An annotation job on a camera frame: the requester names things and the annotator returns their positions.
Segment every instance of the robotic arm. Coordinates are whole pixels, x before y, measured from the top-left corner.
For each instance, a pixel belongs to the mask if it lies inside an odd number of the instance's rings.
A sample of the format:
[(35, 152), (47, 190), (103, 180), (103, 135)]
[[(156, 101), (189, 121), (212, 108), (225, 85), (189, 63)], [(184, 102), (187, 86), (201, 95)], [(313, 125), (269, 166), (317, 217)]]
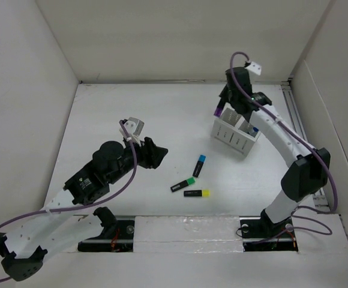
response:
[[(56, 253), (83, 241), (99, 236), (111, 235), (117, 220), (107, 207), (99, 207), (94, 213), (55, 231), (66, 222), (79, 207), (96, 206), (94, 203), (109, 191), (114, 184), (134, 167), (136, 160), (145, 169), (156, 169), (168, 153), (157, 147), (151, 138), (140, 141), (138, 136), (143, 122), (136, 118), (124, 120), (127, 134), (121, 129), (125, 147), (116, 141), (108, 141), (93, 153), (92, 160), (72, 176), (63, 189), (42, 209), (46, 211), (29, 220), (14, 231), (0, 233), (0, 255), (5, 272), (14, 280), (22, 281), (34, 275), (43, 263)], [(60, 209), (64, 212), (51, 212)]]
[[(281, 118), (271, 100), (264, 93), (253, 93), (248, 70), (245, 67), (236, 67), (233, 72), (243, 90), (251, 96), (251, 100), (237, 88), (229, 69), (226, 71), (227, 84), (220, 94), (221, 100), (216, 109), (216, 116), (219, 116), (225, 104), (229, 103), (238, 114), (268, 138), (289, 168), (281, 180), (282, 189), (278, 196), (261, 212), (260, 220), (248, 227), (248, 230), (251, 229), (251, 238), (254, 238), (254, 234), (260, 235), (258, 238), (268, 238), (279, 233), (292, 212), (307, 196), (326, 185), (328, 176), (311, 152), (278, 125), (281, 121), (292, 130)], [(254, 105), (253, 101), (261, 104), (277, 118), (270, 117)], [(308, 145), (329, 167), (330, 153), (325, 148), (317, 150)]]

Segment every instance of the gray wall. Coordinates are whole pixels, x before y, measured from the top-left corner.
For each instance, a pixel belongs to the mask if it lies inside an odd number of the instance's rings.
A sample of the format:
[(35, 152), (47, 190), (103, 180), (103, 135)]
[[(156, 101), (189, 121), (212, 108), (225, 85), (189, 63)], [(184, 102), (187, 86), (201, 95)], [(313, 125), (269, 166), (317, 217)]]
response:
[(77, 83), (34, 0), (0, 0), (0, 222), (42, 207)]
[[(348, 0), (336, 0), (292, 82), (308, 139), (327, 147), (348, 234)], [(325, 189), (332, 203), (332, 190)]]
[(37, 0), (79, 80), (224, 80), (250, 53), (287, 80), (329, 0)]

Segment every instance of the white container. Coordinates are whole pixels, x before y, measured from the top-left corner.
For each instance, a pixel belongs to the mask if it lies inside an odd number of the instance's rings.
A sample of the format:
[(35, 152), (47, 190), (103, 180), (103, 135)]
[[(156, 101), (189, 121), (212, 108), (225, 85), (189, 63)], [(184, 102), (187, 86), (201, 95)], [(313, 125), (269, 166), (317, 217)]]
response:
[(249, 132), (253, 128), (242, 115), (227, 108), (219, 118), (214, 120), (211, 136), (247, 156), (260, 135), (259, 131), (250, 135)]

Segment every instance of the yellow cap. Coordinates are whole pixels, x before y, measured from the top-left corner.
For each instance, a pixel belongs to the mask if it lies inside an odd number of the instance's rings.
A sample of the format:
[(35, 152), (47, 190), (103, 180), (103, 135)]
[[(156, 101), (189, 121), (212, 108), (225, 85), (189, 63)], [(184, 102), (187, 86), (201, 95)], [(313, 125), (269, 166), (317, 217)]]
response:
[(202, 190), (202, 197), (209, 197), (210, 196), (210, 190)]

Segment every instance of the green cap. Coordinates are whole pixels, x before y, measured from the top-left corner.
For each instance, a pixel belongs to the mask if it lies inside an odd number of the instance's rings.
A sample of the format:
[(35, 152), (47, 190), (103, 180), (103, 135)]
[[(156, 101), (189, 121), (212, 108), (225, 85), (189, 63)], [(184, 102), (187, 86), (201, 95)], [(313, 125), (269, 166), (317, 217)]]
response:
[(194, 184), (194, 183), (196, 182), (196, 180), (194, 179), (194, 177), (188, 178), (186, 181), (187, 181), (187, 184), (188, 184), (188, 185), (192, 185), (192, 184)]

